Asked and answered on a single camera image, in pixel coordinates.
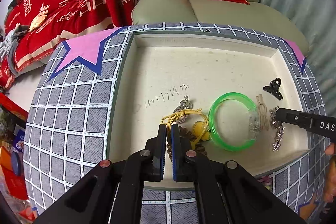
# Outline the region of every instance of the sofa armrest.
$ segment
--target sofa armrest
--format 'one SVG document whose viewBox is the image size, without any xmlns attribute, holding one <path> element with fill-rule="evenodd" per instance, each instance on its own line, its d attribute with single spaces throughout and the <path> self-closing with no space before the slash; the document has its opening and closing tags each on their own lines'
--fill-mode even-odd
<svg viewBox="0 0 336 224">
<path fill-rule="evenodd" d="M 132 11 L 133 25 L 197 22 L 189 0 L 140 0 Z"/>
</svg>

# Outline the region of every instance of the black hair claw clip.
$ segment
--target black hair claw clip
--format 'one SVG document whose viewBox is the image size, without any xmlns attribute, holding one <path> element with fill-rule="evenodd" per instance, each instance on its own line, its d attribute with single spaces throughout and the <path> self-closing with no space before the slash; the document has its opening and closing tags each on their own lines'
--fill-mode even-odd
<svg viewBox="0 0 336 224">
<path fill-rule="evenodd" d="M 277 98 L 279 101 L 283 99 L 282 94 L 279 91 L 281 85 L 281 79 L 275 78 L 271 83 L 269 83 L 269 86 L 266 85 L 262 89 L 271 93 L 275 98 Z"/>
</svg>

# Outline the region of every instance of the person's hand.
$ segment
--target person's hand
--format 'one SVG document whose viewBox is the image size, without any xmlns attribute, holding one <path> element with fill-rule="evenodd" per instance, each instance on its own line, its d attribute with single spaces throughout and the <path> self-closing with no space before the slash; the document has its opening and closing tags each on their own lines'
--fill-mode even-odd
<svg viewBox="0 0 336 224">
<path fill-rule="evenodd" d="M 330 144 L 325 149 L 326 155 L 336 154 L 336 145 L 334 143 Z M 334 155 L 329 161 L 329 167 L 327 176 L 325 177 L 325 188 L 323 199 L 325 202 L 333 202 L 336 196 L 336 156 Z"/>
</svg>

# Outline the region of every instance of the handwritten number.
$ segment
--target handwritten number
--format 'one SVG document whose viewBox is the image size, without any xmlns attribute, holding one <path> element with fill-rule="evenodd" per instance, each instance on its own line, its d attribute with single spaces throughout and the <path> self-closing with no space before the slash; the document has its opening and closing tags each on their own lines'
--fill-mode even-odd
<svg viewBox="0 0 336 224">
<path fill-rule="evenodd" d="M 168 101 L 169 101 L 169 94 L 168 94 L 168 92 L 166 92 L 164 95 L 166 95 L 166 94 L 168 95 Z"/>
</svg>

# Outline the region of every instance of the beige hair clip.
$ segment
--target beige hair clip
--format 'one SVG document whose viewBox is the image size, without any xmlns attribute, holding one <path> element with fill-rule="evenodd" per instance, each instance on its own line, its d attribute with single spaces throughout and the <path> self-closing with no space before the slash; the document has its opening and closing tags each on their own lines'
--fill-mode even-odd
<svg viewBox="0 0 336 224">
<path fill-rule="evenodd" d="M 264 103 L 263 96 L 261 94 L 257 95 L 258 102 L 258 113 L 259 113 L 259 121 L 260 121 L 260 130 L 268 130 L 269 122 L 267 117 L 267 107 Z"/>
</svg>

